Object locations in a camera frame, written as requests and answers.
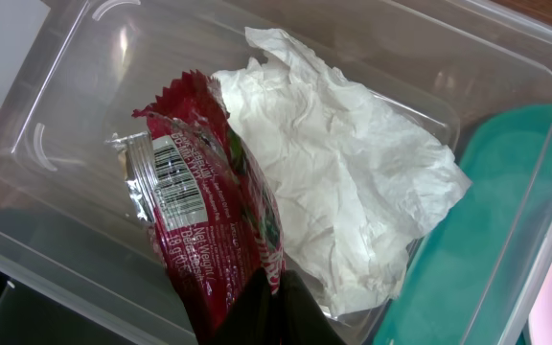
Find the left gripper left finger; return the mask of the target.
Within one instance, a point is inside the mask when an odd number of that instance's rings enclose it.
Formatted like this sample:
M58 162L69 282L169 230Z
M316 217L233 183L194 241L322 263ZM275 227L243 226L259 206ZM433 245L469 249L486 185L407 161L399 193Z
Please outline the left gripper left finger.
M258 269L218 326L210 345L272 343L272 294L265 271Z

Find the white napkin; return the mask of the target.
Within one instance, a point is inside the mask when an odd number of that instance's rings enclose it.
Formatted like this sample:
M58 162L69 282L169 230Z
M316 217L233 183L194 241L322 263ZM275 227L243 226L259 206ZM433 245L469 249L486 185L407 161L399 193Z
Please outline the white napkin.
M452 150L280 29L247 29L250 59L217 78L230 126L275 195L286 253L332 316L398 296L407 246L471 183Z

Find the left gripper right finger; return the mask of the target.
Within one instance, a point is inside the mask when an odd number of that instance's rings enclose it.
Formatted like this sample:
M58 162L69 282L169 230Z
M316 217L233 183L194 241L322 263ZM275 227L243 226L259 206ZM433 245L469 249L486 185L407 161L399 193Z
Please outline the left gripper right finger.
M344 345L297 272L282 274L279 302L283 344Z

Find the red snack wrapper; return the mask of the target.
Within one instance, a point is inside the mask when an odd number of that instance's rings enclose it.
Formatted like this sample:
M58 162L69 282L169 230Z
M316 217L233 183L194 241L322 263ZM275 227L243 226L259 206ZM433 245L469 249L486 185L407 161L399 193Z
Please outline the red snack wrapper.
M146 130L114 136L136 217L185 308L209 344L260 268L272 294L272 343L285 267L275 197L230 127L219 81L183 73L134 116Z

